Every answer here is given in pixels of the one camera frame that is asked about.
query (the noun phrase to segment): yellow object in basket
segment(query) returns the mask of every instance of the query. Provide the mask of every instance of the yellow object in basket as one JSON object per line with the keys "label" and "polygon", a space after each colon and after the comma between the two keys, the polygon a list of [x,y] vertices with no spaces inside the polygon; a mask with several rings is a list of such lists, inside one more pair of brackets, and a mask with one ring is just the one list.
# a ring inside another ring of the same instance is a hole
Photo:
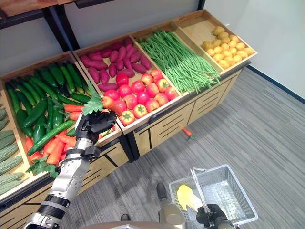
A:
{"label": "yellow object in basket", "polygon": [[177,198],[183,210],[187,210],[189,206],[194,211],[202,206],[201,200],[194,195],[193,190],[186,185],[181,185],[177,191]]}

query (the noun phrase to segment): yellow potato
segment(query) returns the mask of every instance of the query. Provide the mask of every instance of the yellow potato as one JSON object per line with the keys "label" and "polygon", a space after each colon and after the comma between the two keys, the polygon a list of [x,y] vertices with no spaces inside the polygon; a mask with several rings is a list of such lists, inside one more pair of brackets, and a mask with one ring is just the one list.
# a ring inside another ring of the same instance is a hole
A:
{"label": "yellow potato", "polygon": [[224,60],[228,62],[228,64],[231,66],[233,66],[235,64],[235,61],[233,59],[233,57],[230,57],[230,56],[226,56],[224,57]]}
{"label": "yellow potato", "polygon": [[237,53],[237,49],[234,47],[229,48],[229,51],[230,51],[230,53],[232,53],[233,56],[235,56]]}
{"label": "yellow potato", "polygon": [[215,36],[218,36],[218,34],[220,34],[221,32],[224,32],[224,28],[221,26],[216,26],[213,30],[213,34]]}
{"label": "yellow potato", "polygon": [[221,53],[222,51],[223,51],[223,49],[220,46],[217,46],[214,48],[215,54]]}
{"label": "yellow potato", "polygon": [[218,34],[218,39],[222,39],[224,37],[229,37],[229,34],[227,32],[221,32],[220,34]]}
{"label": "yellow potato", "polygon": [[230,51],[227,51],[227,50],[224,50],[221,54],[223,54],[225,57],[226,56],[230,56],[230,57],[233,56],[232,53]]}
{"label": "yellow potato", "polygon": [[212,41],[212,44],[215,47],[220,46],[221,45],[221,40],[220,39],[215,39]]}
{"label": "yellow potato", "polygon": [[210,56],[214,56],[215,55],[215,52],[214,52],[214,49],[209,49],[208,51],[206,51]]}
{"label": "yellow potato", "polygon": [[236,47],[236,45],[237,45],[237,43],[236,43],[236,41],[230,41],[229,43],[228,43],[228,45],[230,46],[230,47]]}
{"label": "yellow potato", "polygon": [[238,63],[238,62],[242,61],[243,59],[240,55],[235,55],[233,57],[233,60],[234,60],[235,63]]}
{"label": "yellow potato", "polygon": [[244,59],[244,58],[247,58],[247,57],[248,57],[248,54],[247,54],[245,51],[243,51],[243,50],[237,51],[236,55],[241,56],[241,57],[242,57],[242,59]]}
{"label": "yellow potato", "polygon": [[248,56],[250,56],[250,55],[252,55],[254,53],[254,50],[249,48],[249,47],[248,48],[244,48],[243,51],[245,51],[248,54]]}
{"label": "yellow potato", "polygon": [[216,60],[216,62],[219,62],[220,60],[222,60],[224,58],[224,55],[223,54],[215,54],[213,59]]}
{"label": "yellow potato", "polygon": [[220,60],[218,63],[223,69],[227,69],[230,67],[229,63],[225,60]]}
{"label": "yellow potato", "polygon": [[242,43],[242,42],[239,42],[239,43],[237,43],[237,45],[236,45],[236,49],[237,49],[237,50],[243,50],[244,47],[245,47],[245,45],[244,45],[244,43]]}
{"label": "yellow potato", "polygon": [[230,40],[231,40],[231,41],[236,41],[236,43],[238,43],[238,42],[239,42],[238,37],[237,37],[237,36],[235,36],[235,35],[233,35],[233,34],[231,34],[231,35],[229,36],[229,38],[230,38]]}
{"label": "yellow potato", "polygon": [[230,46],[226,43],[223,43],[221,46],[220,46],[223,50],[229,50]]}
{"label": "yellow potato", "polygon": [[221,44],[227,44],[229,42],[230,42],[230,38],[228,38],[228,37],[224,37],[221,39]]}

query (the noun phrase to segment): gray plastic basket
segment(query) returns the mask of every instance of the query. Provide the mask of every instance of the gray plastic basket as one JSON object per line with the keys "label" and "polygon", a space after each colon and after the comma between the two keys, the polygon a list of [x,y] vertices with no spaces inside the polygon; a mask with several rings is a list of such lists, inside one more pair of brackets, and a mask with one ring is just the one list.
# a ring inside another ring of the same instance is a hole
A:
{"label": "gray plastic basket", "polygon": [[[237,177],[228,165],[212,169],[196,169],[195,174],[207,204],[218,204],[234,225],[241,225],[258,219],[257,213]],[[185,177],[169,184],[172,202],[179,206],[184,214],[188,229],[202,229],[196,221],[197,212],[191,208],[183,210],[177,198],[181,185],[187,185],[200,198],[199,191],[192,176]]]}

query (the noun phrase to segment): white wall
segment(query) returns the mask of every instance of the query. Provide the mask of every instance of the white wall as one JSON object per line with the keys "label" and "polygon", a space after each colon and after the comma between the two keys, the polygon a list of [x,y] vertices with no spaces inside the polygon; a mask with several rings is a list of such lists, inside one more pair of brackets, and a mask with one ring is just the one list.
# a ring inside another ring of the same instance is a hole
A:
{"label": "white wall", "polygon": [[0,30],[0,74],[61,52],[44,18]]}
{"label": "white wall", "polygon": [[305,98],[302,0],[207,0],[205,8],[249,43],[252,65]]}

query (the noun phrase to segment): cucumber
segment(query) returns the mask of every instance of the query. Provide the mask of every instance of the cucumber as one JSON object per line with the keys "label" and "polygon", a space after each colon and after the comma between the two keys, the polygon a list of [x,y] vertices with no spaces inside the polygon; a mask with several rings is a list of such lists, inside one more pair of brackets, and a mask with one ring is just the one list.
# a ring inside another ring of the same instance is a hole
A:
{"label": "cucumber", "polygon": [[24,120],[23,127],[29,127],[36,123],[36,121],[46,112],[48,107],[47,100],[42,99],[34,107],[30,115]]}
{"label": "cucumber", "polygon": [[25,120],[28,118],[28,114],[25,110],[19,110],[17,112],[17,123],[21,131],[29,137],[33,137],[32,127],[23,127]]}

